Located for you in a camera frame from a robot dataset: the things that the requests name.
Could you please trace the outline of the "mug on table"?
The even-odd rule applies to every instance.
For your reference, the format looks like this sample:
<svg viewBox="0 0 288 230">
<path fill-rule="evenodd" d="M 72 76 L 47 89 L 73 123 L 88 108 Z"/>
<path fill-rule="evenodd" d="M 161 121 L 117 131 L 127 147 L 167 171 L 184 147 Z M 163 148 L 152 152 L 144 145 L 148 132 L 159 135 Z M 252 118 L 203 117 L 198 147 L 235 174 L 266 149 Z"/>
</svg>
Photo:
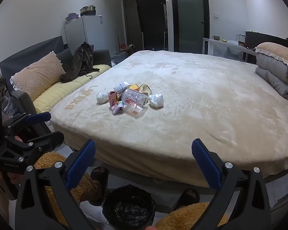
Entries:
<svg viewBox="0 0 288 230">
<path fill-rule="evenodd" d="M 212 39 L 214 39 L 214 40 L 220 40 L 220 36 L 213 35 L 213 36 L 212 36 Z"/>
</svg>

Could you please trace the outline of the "clear plastic bag red print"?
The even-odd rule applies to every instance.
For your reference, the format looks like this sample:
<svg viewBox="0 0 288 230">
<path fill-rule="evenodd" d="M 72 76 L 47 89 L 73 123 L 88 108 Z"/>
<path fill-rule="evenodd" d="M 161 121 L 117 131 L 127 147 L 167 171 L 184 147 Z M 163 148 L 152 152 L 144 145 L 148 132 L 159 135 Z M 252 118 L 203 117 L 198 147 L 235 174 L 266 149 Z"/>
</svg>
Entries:
<svg viewBox="0 0 288 230">
<path fill-rule="evenodd" d="M 145 104 L 148 102 L 148 96 L 132 89 L 127 89 L 122 94 L 122 103 L 124 113 L 139 118 L 147 110 Z"/>
</svg>

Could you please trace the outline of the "yellow red snack wrapper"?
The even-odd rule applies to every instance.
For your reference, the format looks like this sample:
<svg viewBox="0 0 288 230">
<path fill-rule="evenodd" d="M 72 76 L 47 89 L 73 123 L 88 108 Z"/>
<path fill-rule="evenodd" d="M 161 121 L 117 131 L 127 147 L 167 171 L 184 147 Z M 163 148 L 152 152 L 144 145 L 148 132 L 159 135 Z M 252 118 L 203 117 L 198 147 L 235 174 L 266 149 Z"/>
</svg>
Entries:
<svg viewBox="0 0 288 230">
<path fill-rule="evenodd" d="M 139 90 L 139 86 L 137 84 L 130 85 L 128 88 L 131 89 L 131 90 L 136 90 L 136 91 Z"/>
</svg>

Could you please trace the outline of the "small white plastic wad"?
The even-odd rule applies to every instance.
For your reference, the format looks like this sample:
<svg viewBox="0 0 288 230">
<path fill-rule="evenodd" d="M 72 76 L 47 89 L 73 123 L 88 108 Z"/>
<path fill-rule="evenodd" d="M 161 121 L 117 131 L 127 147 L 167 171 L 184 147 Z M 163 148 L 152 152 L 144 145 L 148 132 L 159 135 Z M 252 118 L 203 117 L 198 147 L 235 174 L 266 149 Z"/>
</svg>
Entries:
<svg viewBox="0 0 288 230">
<path fill-rule="evenodd" d="M 108 102 L 108 100 L 109 100 L 108 94 L 103 92 L 99 92 L 96 94 L 96 101 L 98 104 L 105 104 Z"/>
</svg>

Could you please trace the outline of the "pink paper cup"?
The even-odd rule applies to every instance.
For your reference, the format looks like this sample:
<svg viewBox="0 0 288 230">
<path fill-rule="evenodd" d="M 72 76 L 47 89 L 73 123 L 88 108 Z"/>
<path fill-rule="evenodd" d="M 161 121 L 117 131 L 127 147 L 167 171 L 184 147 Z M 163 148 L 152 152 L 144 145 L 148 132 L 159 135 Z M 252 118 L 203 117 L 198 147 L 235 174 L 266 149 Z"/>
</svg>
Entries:
<svg viewBox="0 0 288 230">
<path fill-rule="evenodd" d="M 108 93 L 108 100 L 109 100 L 109 105 L 110 107 L 113 107 L 114 105 L 117 104 L 118 102 L 118 94 L 116 91 L 110 91 Z"/>
</svg>

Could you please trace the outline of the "purple wrapper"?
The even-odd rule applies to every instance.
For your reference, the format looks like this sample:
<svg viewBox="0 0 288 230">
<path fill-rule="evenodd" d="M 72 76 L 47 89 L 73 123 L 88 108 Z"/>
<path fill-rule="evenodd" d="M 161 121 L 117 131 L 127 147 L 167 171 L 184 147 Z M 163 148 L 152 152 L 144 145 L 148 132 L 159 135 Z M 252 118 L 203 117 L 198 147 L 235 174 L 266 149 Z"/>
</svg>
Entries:
<svg viewBox="0 0 288 230">
<path fill-rule="evenodd" d="M 111 107 L 111 111 L 113 115 L 124 113 L 124 103 L 122 101 L 116 102 L 116 104 Z"/>
</svg>

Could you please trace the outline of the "white paper package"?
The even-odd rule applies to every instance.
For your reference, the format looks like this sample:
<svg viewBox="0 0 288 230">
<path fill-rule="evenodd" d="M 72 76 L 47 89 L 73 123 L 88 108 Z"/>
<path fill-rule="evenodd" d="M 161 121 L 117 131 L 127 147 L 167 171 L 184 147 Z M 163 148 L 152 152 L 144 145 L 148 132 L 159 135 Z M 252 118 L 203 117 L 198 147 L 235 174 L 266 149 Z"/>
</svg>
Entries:
<svg viewBox="0 0 288 230">
<path fill-rule="evenodd" d="M 129 83 L 124 81 L 116 86 L 113 87 L 113 90 L 120 94 L 121 92 L 124 92 L 129 87 Z"/>
</svg>

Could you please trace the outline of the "foot black sandal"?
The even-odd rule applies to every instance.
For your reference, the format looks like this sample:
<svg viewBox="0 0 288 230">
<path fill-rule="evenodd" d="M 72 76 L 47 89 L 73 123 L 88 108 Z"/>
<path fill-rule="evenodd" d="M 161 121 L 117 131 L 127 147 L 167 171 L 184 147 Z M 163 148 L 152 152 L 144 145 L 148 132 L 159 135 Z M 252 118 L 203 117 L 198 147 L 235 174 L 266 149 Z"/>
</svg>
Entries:
<svg viewBox="0 0 288 230">
<path fill-rule="evenodd" d="M 183 193 L 179 197 L 175 210 L 192 205 L 192 204 L 197 204 L 199 202 L 200 202 L 199 192 L 193 188 L 189 188 L 183 191 Z"/>
<path fill-rule="evenodd" d="M 92 170 L 90 177 L 97 186 L 97 190 L 91 196 L 89 203 L 99 207 L 103 204 L 108 193 L 109 170 L 103 166 L 96 167 Z"/>
</svg>

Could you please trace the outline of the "peach quilted pillow on sofa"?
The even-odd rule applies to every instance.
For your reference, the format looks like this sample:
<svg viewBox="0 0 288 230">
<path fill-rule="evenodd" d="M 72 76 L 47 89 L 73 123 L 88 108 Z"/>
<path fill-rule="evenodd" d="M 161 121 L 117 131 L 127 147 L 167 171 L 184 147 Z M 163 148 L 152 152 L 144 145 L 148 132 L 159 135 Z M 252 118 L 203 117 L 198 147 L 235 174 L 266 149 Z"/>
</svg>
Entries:
<svg viewBox="0 0 288 230">
<path fill-rule="evenodd" d="M 34 101 L 45 90 L 59 82 L 61 74 L 65 74 L 65 71 L 52 51 L 39 61 L 12 75 L 10 84 L 14 90 L 27 93 Z"/>
</svg>

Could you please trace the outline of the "left foot black sandal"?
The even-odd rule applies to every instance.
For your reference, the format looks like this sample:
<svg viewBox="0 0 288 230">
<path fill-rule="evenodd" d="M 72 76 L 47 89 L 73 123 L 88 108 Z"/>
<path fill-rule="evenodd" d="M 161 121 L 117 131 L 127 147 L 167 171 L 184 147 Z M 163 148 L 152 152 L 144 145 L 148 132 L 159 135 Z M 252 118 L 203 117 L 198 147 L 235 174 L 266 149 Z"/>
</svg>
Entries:
<svg viewBox="0 0 288 230">
<path fill-rule="evenodd" d="M 99 207 L 103 204 L 108 193 L 109 170 L 103 166 L 96 167 L 92 170 L 90 177 L 97 186 L 97 190 L 91 196 L 89 203 Z"/>
</svg>

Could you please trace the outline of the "white side table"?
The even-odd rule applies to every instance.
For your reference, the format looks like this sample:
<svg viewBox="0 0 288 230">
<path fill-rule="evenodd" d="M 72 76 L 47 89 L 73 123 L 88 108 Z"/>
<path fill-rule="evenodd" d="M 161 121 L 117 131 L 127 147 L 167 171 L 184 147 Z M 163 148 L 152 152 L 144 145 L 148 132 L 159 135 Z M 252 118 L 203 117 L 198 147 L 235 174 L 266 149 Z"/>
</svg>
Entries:
<svg viewBox="0 0 288 230">
<path fill-rule="evenodd" d="M 238 60 L 242 62 L 248 62 L 250 56 L 256 58 L 256 52 L 245 48 L 243 46 L 232 44 L 228 42 L 222 42 L 221 40 L 214 40 L 209 38 L 203 38 L 202 42 L 202 54 L 203 55 L 214 55 L 214 51 L 220 48 L 225 50 L 225 53 L 221 55 L 222 58 Z"/>
</svg>

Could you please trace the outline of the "purple basin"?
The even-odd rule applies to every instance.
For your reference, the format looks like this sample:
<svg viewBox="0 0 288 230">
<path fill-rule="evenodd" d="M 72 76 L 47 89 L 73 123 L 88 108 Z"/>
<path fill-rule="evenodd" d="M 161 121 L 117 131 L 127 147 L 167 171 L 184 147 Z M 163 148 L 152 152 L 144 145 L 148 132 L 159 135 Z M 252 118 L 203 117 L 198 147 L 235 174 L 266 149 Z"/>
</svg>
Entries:
<svg viewBox="0 0 288 230">
<path fill-rule="evenodd" d="M 78 19 L 78 18 L 79 18 L 79 15 L 78 15 L 78 14 L 76 14 L 76 13 L 74 13 L 74 12 L 69 13 L 68 16 L 65 18 L 66 24 L 68 24 L 68 23 L 70 23 L 71 21 L 76 20 L 76 19 Z"/>
</svg>

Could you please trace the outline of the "yellow quilted sofa mat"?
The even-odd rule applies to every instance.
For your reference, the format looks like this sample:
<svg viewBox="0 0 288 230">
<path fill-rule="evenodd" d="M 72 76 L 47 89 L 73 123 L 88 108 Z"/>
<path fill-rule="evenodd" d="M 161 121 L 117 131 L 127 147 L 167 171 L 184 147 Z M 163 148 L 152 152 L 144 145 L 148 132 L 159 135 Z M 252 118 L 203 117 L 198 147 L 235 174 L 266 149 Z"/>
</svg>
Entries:
<svg viewBox="0 0 288 230">
<path fill-rule="evenodd" d="M 51 111 L 62 99 L 88 83 L 90 80 L 106 72 L 110 67 L 106 64 L 100 64 L 97 65 L 97 69 L 99 69 L 99 72 L 89 73 L 68 83 L 58 82 L 53 84 L 33 101 L 37 113 Z"/>
</svg>

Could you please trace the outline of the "large white plastic wad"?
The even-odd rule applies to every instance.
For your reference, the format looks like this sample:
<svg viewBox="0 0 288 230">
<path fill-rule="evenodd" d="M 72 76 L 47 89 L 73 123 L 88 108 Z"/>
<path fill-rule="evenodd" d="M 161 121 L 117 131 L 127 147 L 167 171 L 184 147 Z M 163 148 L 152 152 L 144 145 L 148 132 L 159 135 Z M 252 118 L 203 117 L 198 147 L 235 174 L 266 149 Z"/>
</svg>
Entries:
<svg viewBox="0 0 288 230">
<path fill-rule="evenodd" d="M 162 108 L 164 106 L 163 94 L 151 94 L 149 96 L 149 102 L 153 108 Z"/>
</svg>

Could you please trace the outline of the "black pot on fridge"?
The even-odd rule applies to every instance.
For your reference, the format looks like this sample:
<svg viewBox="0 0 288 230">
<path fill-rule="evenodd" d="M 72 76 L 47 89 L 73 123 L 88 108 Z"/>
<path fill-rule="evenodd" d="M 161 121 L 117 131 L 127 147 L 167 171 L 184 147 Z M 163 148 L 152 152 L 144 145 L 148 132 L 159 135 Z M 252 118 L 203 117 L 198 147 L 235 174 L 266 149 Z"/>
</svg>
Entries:
<svg viewBox="0 0 288 230">
<path fill-rule="evenodd" d="M 94 5 L 84 6 L 80 9 L 80 16 L 95 16 L 96 15 L 96 7 Z"/>
</svg>

